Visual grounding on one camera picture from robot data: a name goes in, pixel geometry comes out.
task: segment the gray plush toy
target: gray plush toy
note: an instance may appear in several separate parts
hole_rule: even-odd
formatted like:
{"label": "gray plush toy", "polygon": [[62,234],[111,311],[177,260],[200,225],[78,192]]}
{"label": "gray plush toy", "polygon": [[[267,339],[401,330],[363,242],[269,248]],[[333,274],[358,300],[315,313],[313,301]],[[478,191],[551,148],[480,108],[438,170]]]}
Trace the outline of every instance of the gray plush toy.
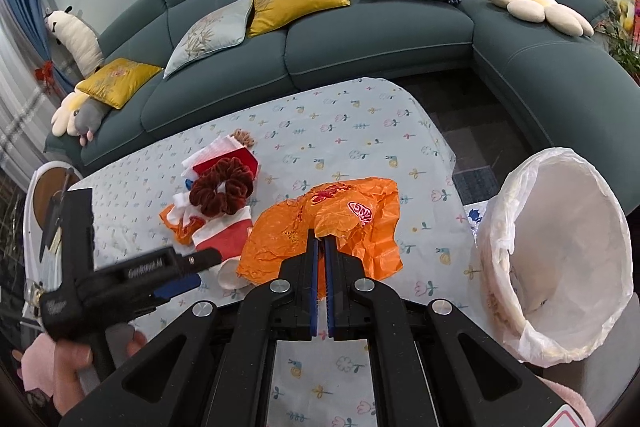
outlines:
{"label": "gray plush toy", "polygon": [[99,102],[94,98],[88,98],[76,111],[75,124],[80,134],[80,145],[84,147],[87,142],[94,139],[95,133],[100,128],[102,120],[111,110],[111,106]]}

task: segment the table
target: table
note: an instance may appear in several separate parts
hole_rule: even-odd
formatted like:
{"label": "table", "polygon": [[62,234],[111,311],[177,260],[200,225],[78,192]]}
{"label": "table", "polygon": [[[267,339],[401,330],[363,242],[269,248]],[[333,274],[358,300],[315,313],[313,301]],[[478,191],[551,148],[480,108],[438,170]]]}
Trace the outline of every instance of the table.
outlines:
{"label": "table", "polygon": [[[254,220],[272,204],[326,182],[367,176],[398,183],[401,216],[396,242],[404,268],[385,282],[405,299],[447,298],[487,329],[479,264],[465,209],[451,178],[455,156],[413,97],[381,78],[360,78],[235,112],[133,153],[73,188],[94,189],[95,266],[172,244],[158,214],[184,191],[181,161],[237,128],[256,140],[261,164],[249,204]],[[224,291],[203,274],[185,293],[134,325],[158,334],[190,304],[222,306],[246,290]],[[331,427],[375,426],[366,343],[334,343],[319,303],[319,336],[280,343],[268,423]]]}

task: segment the hand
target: hand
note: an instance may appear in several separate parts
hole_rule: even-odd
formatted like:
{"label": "hand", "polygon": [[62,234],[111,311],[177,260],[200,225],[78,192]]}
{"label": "hand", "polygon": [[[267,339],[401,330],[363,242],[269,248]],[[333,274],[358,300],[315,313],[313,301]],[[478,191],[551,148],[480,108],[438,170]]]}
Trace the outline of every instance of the hand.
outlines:
{"label": "hand", "polygon": [[[127,356],[133,357],[146,344],[146,337],[140,331],[133,334],[127,344]],[[78,378],[78,370],[90,367],[94,361],[91,348],[84,344],[58,341],[53,362],[53,405],[64,416],[84,398]]]}

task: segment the floral tablecloth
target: floral tablecloth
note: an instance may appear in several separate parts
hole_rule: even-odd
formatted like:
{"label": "floral tablecloth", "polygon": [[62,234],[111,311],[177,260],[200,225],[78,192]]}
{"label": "floral tablecloth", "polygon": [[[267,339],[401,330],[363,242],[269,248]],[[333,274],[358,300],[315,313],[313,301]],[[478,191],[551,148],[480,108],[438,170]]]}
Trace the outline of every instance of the floral tablecloth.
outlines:
{"label": "floral tablecloth", "polygon": [[[405,299],[450,299],[481,327],[479,266],[467,212],[451,179],[455,157],[425,111],[401,87],[360,78],[264,103],[159,141],[85,178],[93,187],[97,267],[173,244],[158,214],[184,191],[181,161],[218,136],[241,128],[256,140],[261,164],[254,220],[272,204],[331,181],[367,176],[398,183],[401,216],[396,241],[404,268],[385,280]],[[177,251],[193,249],[174,244]],[[200,299],[226,305],[245,291],[224,291],[203,274],[185,293],[134,325],[150,338]],[[376,425],[364,341],[334,343],[319,305],[319,336],[280,343],[268,423]]]}

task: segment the green sectional sofa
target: green sectional sofa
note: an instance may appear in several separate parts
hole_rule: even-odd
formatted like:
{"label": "green sectional sofa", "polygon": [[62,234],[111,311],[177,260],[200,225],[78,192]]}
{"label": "green sectional sofa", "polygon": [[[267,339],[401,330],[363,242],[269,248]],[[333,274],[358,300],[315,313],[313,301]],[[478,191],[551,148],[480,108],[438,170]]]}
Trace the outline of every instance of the green sectional sofa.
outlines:
{"label": "green sectional sofa", "polygon": [[[165,66],[187,29],[236,0],[138,0],[100,36],[107,61]],[[603,0],[558,0],[593,24]],[[486,0],[351,0],[286,28],[247,38],[164,80],[158,74],[94,141],[47,138],[94,172],[140,148],[230,112],[358,76],[473,67],[534,148],[571,147],[604,175],[625,212],[640,204],[640,89],[587,38],[511,17]]]}

